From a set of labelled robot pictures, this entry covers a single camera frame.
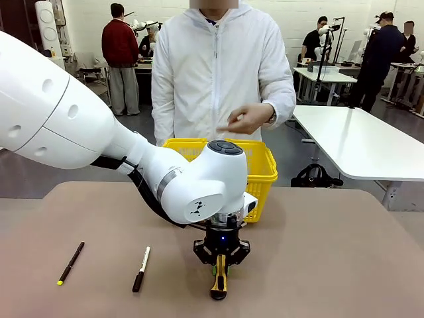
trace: wristwatch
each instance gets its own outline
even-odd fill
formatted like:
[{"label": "wristwatch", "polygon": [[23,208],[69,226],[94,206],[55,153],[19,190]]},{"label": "wristwatch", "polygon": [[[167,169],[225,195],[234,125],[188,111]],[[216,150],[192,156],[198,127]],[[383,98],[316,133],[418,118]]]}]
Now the wristwatch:
[{"label": "wristwatch", "polygon": [[277,121],[277,113],[276,110],[274,110],[274,113],[272,114],[272,116],[268,119],[268,121],[266,122],[267,124],[274,124]]}]

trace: hood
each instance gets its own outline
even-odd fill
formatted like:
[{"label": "hood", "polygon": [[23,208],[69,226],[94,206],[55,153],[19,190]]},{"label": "hood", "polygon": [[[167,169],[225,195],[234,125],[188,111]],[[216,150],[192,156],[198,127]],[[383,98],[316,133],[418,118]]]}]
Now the hood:
[{"label": "hood", "polygon": [[[230,12],[227,16],[224,17],[225,21],[231,21],[235,20],[242,15],[246,14],[250,10],[252,10],[252,7],[246,3],[244,3],[242,0],[238,0],[238,9],[229,9]],[[187,15],[189,18],[193,19],[197,22],[205,22],[206,18],[201,14],[199,9],[188,9],[184,11],[184,15]]]}]

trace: black marker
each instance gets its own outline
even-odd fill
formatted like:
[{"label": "black marker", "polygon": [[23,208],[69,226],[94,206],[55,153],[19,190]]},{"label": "black marker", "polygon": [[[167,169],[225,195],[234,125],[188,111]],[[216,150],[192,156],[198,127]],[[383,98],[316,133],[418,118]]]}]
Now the black marker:
[{"label": "black marker", "polygon": [[65,282],[66,277],[68,276],[69,272],[72,269],[72,266],[74,265],[75,261],[77,260],[78,256],[80,255],[80,252],[82,251],[82,248],[84,247],[84,242],[81,242],[77,248],[77,251],[75,252],[74,256],[70,260],[69,264],[66,266],[64,273],[62,276],[60,276],[60,279],[58,281],[58,285],[61,286]]},{"label": "black marker", "polygon": [[148,254],[150,253],[150,246],[146,247],[146,252],[144,252],[143,263],[141,264],[140,271],[138,275],[135,276],[134,286],[132,287],[133,293],[138,293],[140,291],[141,282],[143,281],[144,271],[146,270]]}]

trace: person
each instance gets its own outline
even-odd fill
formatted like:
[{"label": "person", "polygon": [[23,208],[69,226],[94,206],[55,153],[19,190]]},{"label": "person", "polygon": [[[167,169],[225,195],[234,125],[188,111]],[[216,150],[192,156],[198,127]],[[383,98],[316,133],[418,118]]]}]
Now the person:
[{"label": "person", "polygon": [[158,32],[159,32],[159,24],[157,23],[155,25],[150,25],[147,28],[148,35],[146,35],[142,39],[140,43],[140,47],[138,48],[143,58],[153,57],[153,46],[151,46],[150,44],[156,43]]},{"label": "person", "polygon": [[103,57],[110,67],[111,103],[116,116],[137,115],[138,84],[134,64],[138,60],[138,44],[133,30],[124,22],[124,7],[111,5],[113,20],[105,26],[101,37]]},{"label": "person", "polygon": [[319,41],[318,31],[320,28],[323,28],[325,25],[327,25],[327,22],[328,22],[327,17],[319,18],[317,28],[314,31],[311,31],[307,34],[302,45],[301,61],[304,58],[311,58],[314,61],[317,60],[315,49],[321,46]]},{"label": "person", "polygon": [[403,46],[400,49],[400,52],[395,58],[395,62],[398,63],[414,63],[411,58],[411,55],[417,53],[419,48],[415,47],[417,44],[417,39],[413,35],[413,28],[415,23],[413,21],[407,21],[404,24],[403,28]]},{"label": "person", "polygon": [[156,43],[157,145],[173,137],[262,140],[261,127],[279,126],[295,107],[280,28],[241,1],[196,2],[206,9],[195,2],[164,23]]},{"label": "person", "polygon": [[380,15],[378,24],[381,29],[366,46],[358,82],[350,93],[351,107],[362,106],[363,110],[371,112],[384,79],[389,74],[390,64],[403,46],[403,35],[393,25],[393,19],[391,12]]}]

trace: black logo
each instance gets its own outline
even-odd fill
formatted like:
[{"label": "black logo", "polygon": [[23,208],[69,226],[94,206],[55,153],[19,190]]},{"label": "black logo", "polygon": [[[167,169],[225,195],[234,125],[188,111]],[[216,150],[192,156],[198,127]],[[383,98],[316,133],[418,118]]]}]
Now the black logo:
[{"label": "black logo", "polygon": [[194,203],[194,204],[197,204],[197,209],[196,209],[196,211],[193,211],[193,212],[191,212],[190,214],[197,214],[197,215],[200,215],[199,210],[200,210],[202,207],[205,207],[206,205],[205,205],[205,204],[203,204],[201,201],[196,202],[196,203]]}]

